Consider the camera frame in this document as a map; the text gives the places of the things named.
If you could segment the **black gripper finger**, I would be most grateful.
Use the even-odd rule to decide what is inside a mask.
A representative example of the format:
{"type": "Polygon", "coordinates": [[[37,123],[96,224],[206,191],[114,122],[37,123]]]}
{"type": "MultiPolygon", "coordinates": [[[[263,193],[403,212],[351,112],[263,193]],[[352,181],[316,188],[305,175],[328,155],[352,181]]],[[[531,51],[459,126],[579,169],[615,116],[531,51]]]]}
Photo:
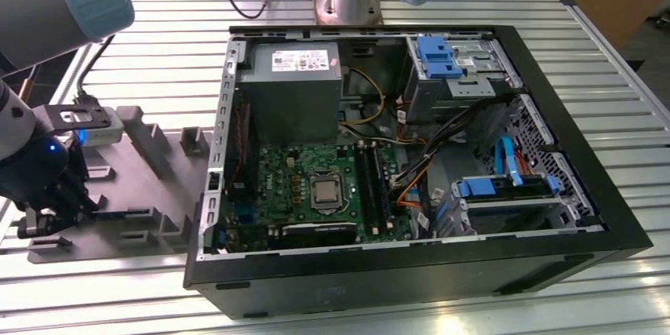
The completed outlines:
{"type": "Polygon", "coordinates": [[[81,213],[96,213],[98,205],[89,197],[89,192],[85,186],[85,181],[88,180],[88,170],[86,168],[80,169],[78,167],[68,167],[65,170],[65,186],[74,196],[74,201],[77,203],[78,211],[81,213]]]}
{"type": "Polygon", "coordinates": [[[22,218],[17,223],[20,239],[46,237],[68,228],[92,223],[100,211],[98,206],[60,206],[48,208],[49,213],[26,206],[18,206],[17,209],[22,212],[22,218]]]}

